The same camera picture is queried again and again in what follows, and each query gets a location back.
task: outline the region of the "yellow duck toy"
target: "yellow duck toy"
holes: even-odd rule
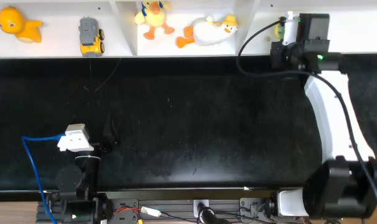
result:
[[[22,42],[41,42],[38,27],[42,26],[41,21],[28,21],[14,7],[6,7],[0,11],[0,28],[7,34],[14,34]]]
[[[154,34],[158,27],[164,28],[165,34],[175,32],[174,28],[171,28],[166,24],[166,13],[164,9],[168,11],[172,9],[170,2],[143,1],[141,5],[142,9],[136,15],[134,21],[137,25],[146,23],[150,27],[150,31],[143,35],[146,39],[154,40]]]

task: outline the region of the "black tabletop surface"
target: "black tabletop surface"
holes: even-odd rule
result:
[[[300,186],[321,164],[303,78],[243,77],[235,58],[0,60],[0,191],[37,190],[21,136],[63,133],[74,120],[100,138],[108,113],[121,147],[101,156],[99,190]],[[267,70],[267,57],[245,69]],[[377,55],[345,69],[360,126],[377,156]],[[30,142],[42,185],[73,156]]]

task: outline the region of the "white shelf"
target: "white shelf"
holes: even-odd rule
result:
[[[0,3],[0,10],[8,5]],[[132,55],[108,2],[15,3],[13,6],[26,18],[44,23],[40,27],[42,42],[22,43],[0,29],[0,58],[82,57],[78,26],[83,16],[95,18],[104,30],[104,57]]]
[[[0,10],[14,6],[26,18],[44,22],[39,44],[22,43],[0,30],[0,58],[82,57],[78,26],[83,16],[95,18],[105,32],[103,57],[234,56],[248,37],[287,11],[329,13],[332,52],[377,53],[377,0],[171,0],[171,4],[167,24],[175,32],[165,35],[158,28],[156,39],[147,40],[143,33],[148,26],[134,23],[134,16],[141,9],[139,1],[0,0]],[[212,15],[220,21],[227,14],[234,14],[240,24],[232,39],[209,47],[176,46],[176,38],[183,36],[184,27],[195,19]],[[267,55],[273,41],[278,39],[269,29],[253,39],[243,54]]]

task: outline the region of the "yellow and gray toy truck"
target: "yellow and gray toy truck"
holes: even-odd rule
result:
[[[104,31],[94,18],[82,18],[79,26],[81,53],[84,57],[100,57],[104,53]]]

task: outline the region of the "toy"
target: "toy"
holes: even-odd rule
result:
[[[6,7],[0,11],[0,28],[7,34],[14,34],[18,40],[25,43],[42,41],[38,27],[41,21],[29,21],[14,7]]]
[[[99,57],[104,53],[104,31],[99,29],[94,18],[82,18],[79,26],[79,39],[81,41],[81,53],[84,57]]]
[[[168,11],[172,9],[169,2],[143,1],[141,6],[142,9],[136,15],[134,21],[137,25],[146,23],[150,27],[150,31],[143,35],[146,39],[154,40],[154,33],[158,27],[164,28],[165,34],[175,32],[174,28],[171,28],[166,24],[166,13],[164,9]]]
[[[232,37],[237,31],[236,17],[229,14],[226,19],[219,23],[214,22],[212,16],[207,19],[197,19],[192,26],[184,29],[184,37],[178,37],[176,44],[183,48],[187,44],[196,43],[199,46],[219,44]]]

